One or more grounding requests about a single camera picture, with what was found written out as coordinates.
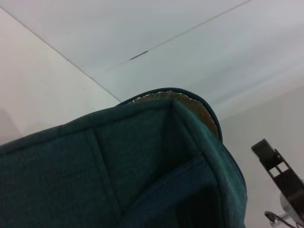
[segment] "ceiling panel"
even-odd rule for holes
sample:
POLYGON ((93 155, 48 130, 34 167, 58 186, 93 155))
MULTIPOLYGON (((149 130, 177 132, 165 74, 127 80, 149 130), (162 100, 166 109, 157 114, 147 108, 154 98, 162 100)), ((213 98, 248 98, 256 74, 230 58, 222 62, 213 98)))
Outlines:
POLYGON ((94 80, 120 101, 175 86, 235 114, 304 83, 303 8, 252 0, 94 80))
POLYGON ((242 2, 0 0, 0 6, 94 77, 242 2))

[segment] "white ceiling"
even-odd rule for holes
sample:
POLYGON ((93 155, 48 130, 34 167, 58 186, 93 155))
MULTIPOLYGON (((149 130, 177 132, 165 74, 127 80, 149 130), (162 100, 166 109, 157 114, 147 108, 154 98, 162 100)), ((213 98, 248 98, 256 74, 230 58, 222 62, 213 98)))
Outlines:
POLYGON ((251 0, 93 79, 120 101, 182 87, 222 119, 304 84, 303 9, 251 0))
POLYGON ((244 1, 0 0, 0 6, 95 77, 244 1))

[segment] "white wall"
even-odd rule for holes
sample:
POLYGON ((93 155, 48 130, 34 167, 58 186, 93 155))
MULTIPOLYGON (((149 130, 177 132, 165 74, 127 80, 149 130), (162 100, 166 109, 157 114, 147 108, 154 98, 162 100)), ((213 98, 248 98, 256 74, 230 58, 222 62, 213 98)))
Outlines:
POLYGON ((248 228, 270 227, 264 211, 283 212, 279 204, 280 191, 250 148, 267 138, 303 179, 304 86, 220 123, 224 144, 246 179, 249 198, 246 225, 248 228))
POLYGON ((0 9, 0 144, 118 101, 0 9))

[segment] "black metal bracket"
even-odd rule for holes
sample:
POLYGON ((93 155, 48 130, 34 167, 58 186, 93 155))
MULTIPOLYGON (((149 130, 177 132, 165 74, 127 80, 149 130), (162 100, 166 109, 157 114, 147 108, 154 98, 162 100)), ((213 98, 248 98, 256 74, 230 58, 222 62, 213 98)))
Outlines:
POLYGON ((304 221, 304 184, 294 170, 285 161, 282 155, 268 143, 266 139, 252 146, 252 151, 258 156, 260 162, 276 183, 282 194, 294 209, 297 217, 304 221))

